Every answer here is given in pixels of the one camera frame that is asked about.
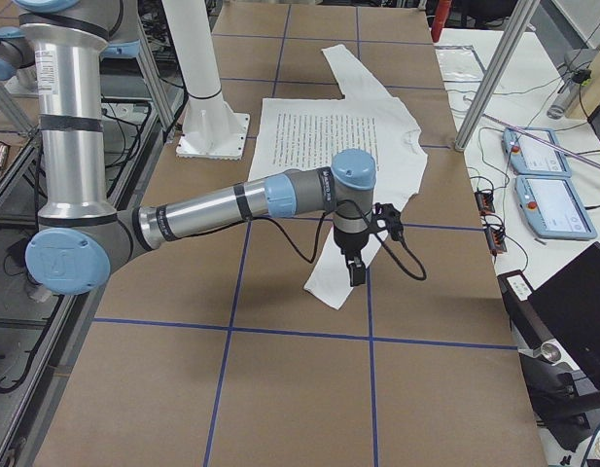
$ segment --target label sticker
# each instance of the label sticker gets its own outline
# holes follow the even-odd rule
[[[36,52],[38,93],[57,94],[57,62],[54,51]]]
[[[513,275],[511,277],[508,277],[507,281],[509,282],[509,284],[513,288],[513,291],[515,292],[515,294],[521,302],[524,302],[526,299],[529,298],[529,295],[533,293],[531,288],[524,281],[524,278],[520,275]]]

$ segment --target blue joint cap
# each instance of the blue joint cap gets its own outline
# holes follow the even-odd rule
[[[101,58],[136,58],[140,53],[140,41],[110,44],[105,49]]]
[[[105,250],[74,229],[36,233],[27,245],[25,262],[34,279],[64,295],[89,292],[107,282],[111,272]]]
[[[0,58],[0,81],[8,81],[16,74],[17,69],[6,60]]]
[[[265,198],[271,217],[293,217],[298,208],[296,191],[284,173],[265,179]]]
[[[14,26],[0,27],[0,39],[20,39],[25,37],[23,31]]]
[[[375,159],[362,149],[345,149],[335,155],[332,174],[336,181],[354,190],[367,191],[375,188]]]
[[[57,13],[79,3],[79,0],[13,0],[32,13]]]

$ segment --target red object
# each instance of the red object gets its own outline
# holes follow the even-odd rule
[[[446,20],[451,13],[451,0],[440,0],[436,8],[436,17],[432,23],[432,40],[438,42],[440,35],[446,24]]]

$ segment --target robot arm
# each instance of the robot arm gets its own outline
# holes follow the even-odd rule
[[[364,283],[361,250],[369,239],[375,183],[369,154],[343,151],[332,167],[288,171],[200,198],[117,212],[105,196],[99,58],[110,38],[119,38],[122,56],[137,49],[129,36],[137,32],[134,1],[15,1],[21,29],[35,49],[47,172],[41,231],[26,251],[38,282],[60,294],[82,294],[166,241],[261,214],[322,210],[335,213],[335,240],[352,285]]]
[[[7,81],[19,70],[32,68],[34,51],[17,27],[0,27],[0,81]]]
[[[288,171],[159,207],[119,212],[114,221],[46,228],[27,247],[33,277],[57,293],[85,293],[137,256],[175,241],[255,216],[333,212],[335,241],[352,285],[365,282],[361,250],[372,232],[375,162],[360,150],[335,156],[332,167]]]

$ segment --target white table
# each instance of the white table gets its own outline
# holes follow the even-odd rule
[[[487,66],[501,34],[498,31],[445,29],[439,46],[473,46],[480,62]],[[465,72],[466,66],[462,64],[461,70]],[[554,100],[554,95],[550,95],[558,90],[561,83],[557,70],[537,36],[532,32],[527,32],[516,49],[501,83],[496,89],[496,95],[492,97],[485,113],[515,126],[530,125],[559,130],[557,134],[560,145],[574,152],[600,149],[600,141],[589,125],[562,130],[582,124],[583,121],[566,119],[557,121],[547,117],[547,107]],[[526,91],[544,84],[547,86],[522,94],[498,95]],[[470,100],[475,96],[474,91],[478,88],[478,84],[448,82],[445,83],[445,86],[449,90],[449,101],[455,124],[459,128],[466,110],[470,106]],[[502,170],[507,168],[507,158],[501,147],[502,133],[490,129],[479,130],[483,126],[503,130],[502,127],[489,120],[481,119],[475,135],[466,149],[466,162],[470,167],[471,176],[477,175],[478,171],[480,175],[492,180],[496,187],[500,187],[504,185],[504,175],[484,163],[482,158]],[[600,155],[591,158],[600,162]],[[569,159],[568,162],[573,171],[572,182],[576,186],[583,204],[600,204],[600,170],[572,159]],[[578,256],[589,246],[591,241],[544,240],[545,244],[542,244],[535,238],[521,213],[514,190],[515,175],[510,168],[507,168],[507,173],[511,182],[506,190],[498,190],[495,193],[495,207],[497,214],[505,221],[507,235],[515,239],[526,250],[529,262],[525,275],[533,287],[537,288]],[[472,182],[473,187],[476,187],[477,180],[472,180]],[[487,188],[489,184],[481,181],[479,186]],[[588,213],[598,232],[596,240],[600,242],[600,209],[588,211]],[[526,264],[524,253],[512,241],[507,240],[507,242],[509,251],[499,255],[495,264],[497,274],[523,269]],[[556,443],[547,430],[540,430],[540,436],[545,445],[548,464],[558,465],[564,455],[570,454]],[[577,454],[573,455],[571,465],[580,465],[587,443],[588,440],[581,443]]]

